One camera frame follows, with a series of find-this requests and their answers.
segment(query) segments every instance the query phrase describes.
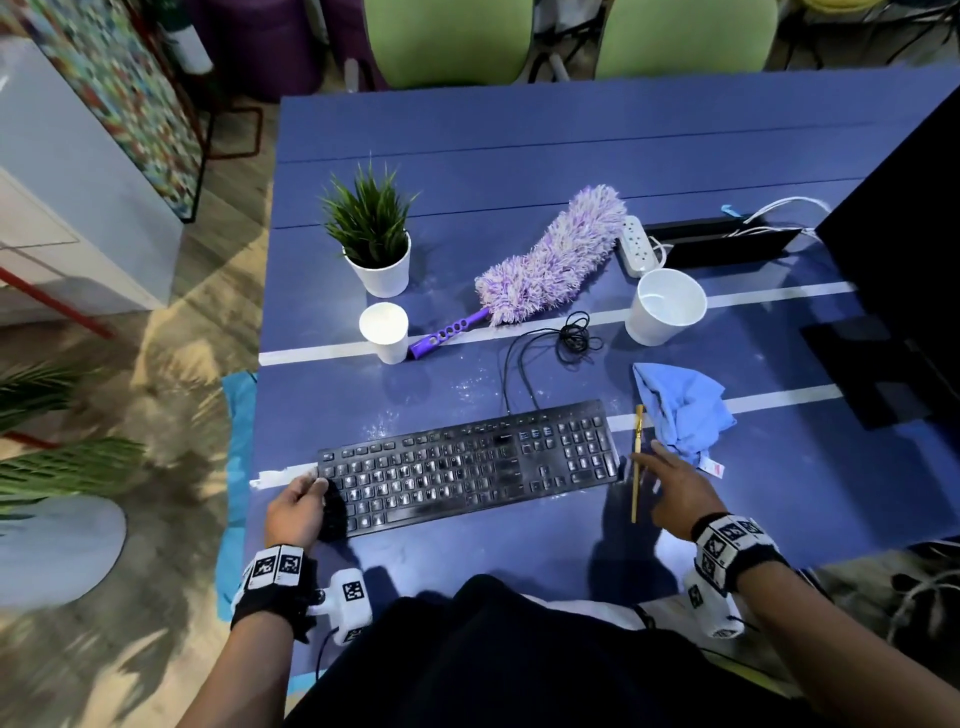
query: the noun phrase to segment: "white cup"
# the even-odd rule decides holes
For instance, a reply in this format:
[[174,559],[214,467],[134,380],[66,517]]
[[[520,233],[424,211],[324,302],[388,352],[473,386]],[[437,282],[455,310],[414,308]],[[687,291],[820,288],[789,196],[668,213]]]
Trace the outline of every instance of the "white cup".
[[360,333],[384,364],[399,364],[407,358],[409,326],[407,312],[396,303],[374,303],[360,314]]
[[706,313],[707,294],[700,283],[673,268],[658,268],[636,285],[627,333],[638,344],[658,347]]

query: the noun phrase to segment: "white power strip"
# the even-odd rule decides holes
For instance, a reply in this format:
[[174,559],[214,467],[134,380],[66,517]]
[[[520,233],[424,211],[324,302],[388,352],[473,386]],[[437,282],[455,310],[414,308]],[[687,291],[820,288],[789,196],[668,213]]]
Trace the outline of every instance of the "white power strip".
[[617,250],[627,275],[631,278],[641,278],[661,266],[654,253],[650,238],[643,229],[643,225],[634,215],[627,215],[623,221],[623,233],[620,235]]

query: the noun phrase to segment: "black monitor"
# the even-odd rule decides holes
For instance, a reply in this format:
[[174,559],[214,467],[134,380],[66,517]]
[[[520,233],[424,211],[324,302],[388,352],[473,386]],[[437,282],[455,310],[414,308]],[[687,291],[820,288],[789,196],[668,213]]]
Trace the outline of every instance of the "black monitor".
[[960,88],[817,228],[868,316],[804,338],[869,428],[960,411]]

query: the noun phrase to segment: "light blue fabric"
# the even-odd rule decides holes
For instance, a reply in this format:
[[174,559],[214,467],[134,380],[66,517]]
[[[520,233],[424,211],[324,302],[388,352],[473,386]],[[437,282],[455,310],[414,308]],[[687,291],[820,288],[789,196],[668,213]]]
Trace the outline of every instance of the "light blue fabric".
[[657,439],[692,465],[709,457],[720,433],[736,425],[720,399],[723,385],[709,376],[666,364],[637,363],[634,379]]
[[217,590],[217,617],[230,621],[230,603],[243,573],[243,539],[250,499],[250,462],[253,452],[253,410],[256,379],[250,372],[238,372],[221,379],[232,429],[227,453],[227,530],[220,542],[214,584]]

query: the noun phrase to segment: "white plant pot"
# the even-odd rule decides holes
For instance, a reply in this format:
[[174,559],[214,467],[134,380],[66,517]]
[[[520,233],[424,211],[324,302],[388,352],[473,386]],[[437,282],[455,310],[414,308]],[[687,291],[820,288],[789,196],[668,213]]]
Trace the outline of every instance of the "white plant pot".
[[378,299],[391,299],[403,293],[410,282],[411,248],[413,248],[413,242],[410,240],[410,233],[407,232],[407,252],[393,265],[387,268],[363,268],[349,258],[347,263],[356,271],[367,293]]
[[0,609],[53,607],[80,598],[116,563],[127,522],[112,500],[49,497],[0,522]]

